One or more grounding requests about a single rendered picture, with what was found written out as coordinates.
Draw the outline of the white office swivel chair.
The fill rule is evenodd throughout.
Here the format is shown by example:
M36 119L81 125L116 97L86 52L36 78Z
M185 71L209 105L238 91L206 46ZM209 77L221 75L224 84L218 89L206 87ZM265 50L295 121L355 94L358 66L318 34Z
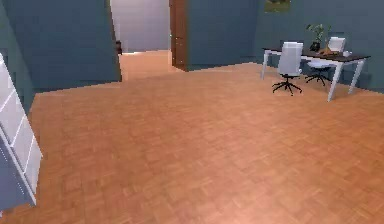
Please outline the white office swivel chair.
M338 55L344 50L345 42L345 38L331 37L326 47L330 48L332 51L337 51L338 53L336 55ZM311 60L307 65L311 69L311 74L306 77L307 82L315 79L316 81L324 83L325 80L329 80L329 78L324 76L323 72L329 72L331 68L334 68L333 64L328 64L320 59Z
M278 73L284 81L272 85L275 92L277 89L284 87L292 92L292 87L296 88L299 92L302 89L290 82L290 79L297 78L301 75L300 69L301 56L303 51L303 44L299 42L284 42L282 52L278 63Z

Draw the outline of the brown wooden room door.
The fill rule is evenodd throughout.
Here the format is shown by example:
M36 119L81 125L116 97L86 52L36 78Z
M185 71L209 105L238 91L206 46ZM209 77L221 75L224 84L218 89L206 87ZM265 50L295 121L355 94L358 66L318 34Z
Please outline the brown wooden room door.
M186 0L169 0L172 65L187 70Z

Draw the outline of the green house plant black pot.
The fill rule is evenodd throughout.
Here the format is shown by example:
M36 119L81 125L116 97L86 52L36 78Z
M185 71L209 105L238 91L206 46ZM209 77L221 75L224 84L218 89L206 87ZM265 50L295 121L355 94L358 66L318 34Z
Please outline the green house plant black pot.
M330 32L331 26L326 26L323 24L308 24L306 26L306 30L314 33L314 40L310 46L310 50L313 52L318 52L320 50L323 37Z

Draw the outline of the dark top white leg desk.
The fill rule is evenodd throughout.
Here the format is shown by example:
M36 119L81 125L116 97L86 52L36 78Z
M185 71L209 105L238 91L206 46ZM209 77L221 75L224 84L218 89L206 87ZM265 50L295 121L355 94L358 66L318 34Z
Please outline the dark top white leg desk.
M262 68L262 72L260 75L261 79L264 78L265 69L266 69L266 66L268 63L269 56L271 54L281 56L281 52L282 52L282 47L281 48L265 48L264 49L263 68ZM333 64L335 66L335 72L333 75L333 79L331 82L331 86L330 86L330 90L329 90L328 98L327 98L327 101L330 102L332 100L333 94L335 92L338 80L341 76L341 71L342 71L343 67L347 64L353 64L353 63L357 64L356 69L355 69L355 73L354 73L354 76L353 76L353 79L352 79L352 82L351 82L350 88L349 88L349 94L351 94L353 92L353 88L355 87L356 82L360 76L361 70L364 66L364 63L367 59L367 56L350 55L348 57L344 57L342 53L339 53L338 55L333 55L333 56L323 56L323 55L319 55L318 53L315 53L312 51L305 51L303 49L301 61L302 60L310 61L310 60L316 60L316 59L320 59L321 61L324 61L328 64Z

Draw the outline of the white chest of drawers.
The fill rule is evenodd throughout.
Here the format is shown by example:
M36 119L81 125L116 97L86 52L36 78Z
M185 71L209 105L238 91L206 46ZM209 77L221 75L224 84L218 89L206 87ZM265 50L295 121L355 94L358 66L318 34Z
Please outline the white chest of drawers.
M0 53L0 211L36 205L42 153Z

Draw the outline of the green framed wall picture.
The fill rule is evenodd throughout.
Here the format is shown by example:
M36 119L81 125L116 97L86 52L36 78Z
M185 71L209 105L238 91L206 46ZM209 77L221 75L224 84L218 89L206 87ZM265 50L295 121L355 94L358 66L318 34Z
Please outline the green framed wall picture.
M266 0L264 11L266 13L287 12L290 9L291 0Z

